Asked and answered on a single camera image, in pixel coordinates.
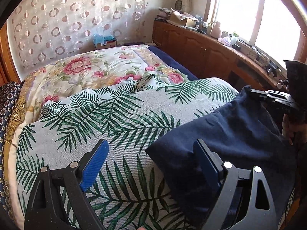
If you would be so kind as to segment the person's right hand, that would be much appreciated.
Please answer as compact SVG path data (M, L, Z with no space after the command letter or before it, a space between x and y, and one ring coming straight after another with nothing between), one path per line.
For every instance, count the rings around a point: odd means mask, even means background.
M307 125L305 123L291 122L287 114L283 117L282 134L288 140L290 145L293 145L293 137L295 133L298 133L298 142L306 144L306 132Z

